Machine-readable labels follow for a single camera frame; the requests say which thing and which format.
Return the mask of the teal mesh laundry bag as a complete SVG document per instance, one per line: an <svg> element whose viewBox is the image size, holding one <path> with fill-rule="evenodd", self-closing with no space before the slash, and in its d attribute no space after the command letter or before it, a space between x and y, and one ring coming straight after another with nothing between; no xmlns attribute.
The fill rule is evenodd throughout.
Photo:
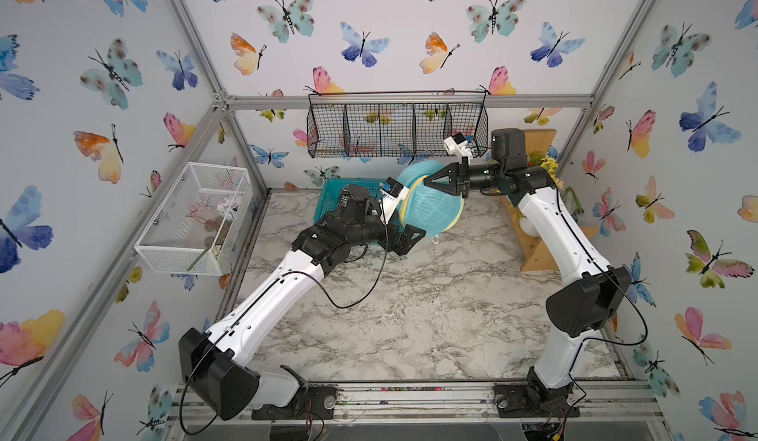
<svg viewBox="0 0 758 441"><path fill-rule="evenodd" d="M427 238L435 239L451 229L460 219L464 199L434 190L424 184L424 179L445 168L433 160L412 164L399 174L397 180L409 190L408 196L398 207L401 225L408 225L426 232Z"/></svg>

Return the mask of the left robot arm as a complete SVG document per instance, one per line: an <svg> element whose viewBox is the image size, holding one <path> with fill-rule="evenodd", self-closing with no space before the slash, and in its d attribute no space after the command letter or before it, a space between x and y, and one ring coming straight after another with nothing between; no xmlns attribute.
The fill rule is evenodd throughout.
<svg viewBox="0 0 758 441"><path fill-rule="evenodd" d="M426 235L393 221L409 188L389 178L380 191L380 198L374 198L358 184L343 188L337 208L298 234L258 289L204 332L190 328L181 337L185 387L216 417L233 419L248 405L289 405L305 385L296 373L249 366L268 333L302 296L344 263L352 249L377 244L386 253L406 255Z"/></svg>

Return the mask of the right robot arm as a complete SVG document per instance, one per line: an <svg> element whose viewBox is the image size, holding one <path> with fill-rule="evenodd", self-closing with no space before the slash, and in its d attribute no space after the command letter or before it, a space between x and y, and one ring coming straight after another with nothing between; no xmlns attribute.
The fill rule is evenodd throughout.
<svg viewBox="0 0 758 441"><path fill-rule="evenodd" d="M461 196L480 188L498 190L535 227L557 264L564 286L547 299L552 328L529 379L549 394L568 391L585 342L599 340L600 330L625 298L630 271L613 266L590 243L549 172L529 166L524 131L495 131L489 146L493 160L486 165L470 164L472 148L460 133L445 139L444 146L459 160L426 178L426 186Z"/></svg>

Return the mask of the small white flower pot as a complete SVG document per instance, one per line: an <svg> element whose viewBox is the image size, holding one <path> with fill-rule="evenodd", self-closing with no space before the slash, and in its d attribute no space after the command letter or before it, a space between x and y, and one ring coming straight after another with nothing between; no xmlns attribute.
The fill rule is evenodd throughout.
<svg viewBox="0 0 758 441"><path fill-rule="evenodd" d="M549 155L540 155L534 160L531 160L528 164L531 167L544 169L552 178L558 192L561 192L565 188L565 183L557 177L559 164L555 158ZM519 211L519 215L519 226L521 231L532 238L539 238L540 234L530 219L522 211Z"/></svg>

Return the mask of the wooden shelf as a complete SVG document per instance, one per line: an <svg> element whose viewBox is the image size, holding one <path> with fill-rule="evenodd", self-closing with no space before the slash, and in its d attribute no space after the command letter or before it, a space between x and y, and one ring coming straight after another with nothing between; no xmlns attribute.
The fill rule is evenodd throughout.
<svg viewBox="0 0 758 441"><path fill-rule="evenodd" d="M524 253L523 272L556 270L564 282L600 273L608 260L592 245L595 228L582 228L562 200L552 178L539 167L529 166L529 153L547 149L549 130L517 131L516 150L523 155L525 167L511 171L518 190L503 196L503 206L510 219L518 243ZM532 238L521 231L519 211L537 228L540 237Z"/></svg>

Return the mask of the green framed small sign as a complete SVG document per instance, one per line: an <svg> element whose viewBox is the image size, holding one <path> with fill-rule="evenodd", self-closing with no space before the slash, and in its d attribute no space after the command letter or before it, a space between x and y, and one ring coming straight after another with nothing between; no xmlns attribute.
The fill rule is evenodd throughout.
<svg viewBox="0 0 758 441"><path fill-rule="evenodd" d="M562 200L564 202L564 205L566 205L568 212L570 212L572 219L574 219L576 222L580 221L580 217L584 215L584 208L582 207L582 204L580 203L578 195L574 189L570 186L567 186L562 194Z"/></svg>

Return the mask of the aluminium front rail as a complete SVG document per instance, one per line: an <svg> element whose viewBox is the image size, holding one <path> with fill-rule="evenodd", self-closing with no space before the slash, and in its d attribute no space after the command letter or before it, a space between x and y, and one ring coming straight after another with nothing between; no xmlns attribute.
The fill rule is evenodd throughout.
<svg viewBox="0 0 758 441"><path fill-rule="evenodd" d="M641 422L664 416L647 383L582 380L568 401L540 409L522 381L311 382L296 395L292 413L316 413L329 424L469 422Z"/></svg>

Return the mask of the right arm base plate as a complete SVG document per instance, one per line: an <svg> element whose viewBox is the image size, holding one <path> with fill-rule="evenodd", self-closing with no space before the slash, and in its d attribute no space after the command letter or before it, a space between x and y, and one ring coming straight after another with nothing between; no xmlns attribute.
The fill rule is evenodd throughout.
<svg viewBox="0 0 758 441"><path fill-rule="evenodd" d="M493 404L500 418L579 417L580 409L568 401L572 385L545 389L539 384L507 384L493 387Z"/></svg>

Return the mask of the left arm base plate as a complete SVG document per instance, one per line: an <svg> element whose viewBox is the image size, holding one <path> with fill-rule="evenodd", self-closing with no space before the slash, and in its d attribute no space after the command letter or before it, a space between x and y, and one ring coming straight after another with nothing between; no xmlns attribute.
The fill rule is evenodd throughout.
<svg viewBox="0 0 758 441"><path fill-rule="evenodd" d="M300 388L285 407L263 405L252 410L252 420L331 420L337 406L337 388L308 386Z"/></svg>

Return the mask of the white mesh wall box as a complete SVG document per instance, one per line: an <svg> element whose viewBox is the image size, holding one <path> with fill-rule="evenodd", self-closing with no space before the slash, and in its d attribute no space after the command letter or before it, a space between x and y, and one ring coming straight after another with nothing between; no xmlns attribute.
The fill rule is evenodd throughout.
<svg viewBox="0 0 758 441"><path fill-rule="evenodd" d="M134 249L156 273L223 275L253 197L245 168L188 162Z"/></svg>

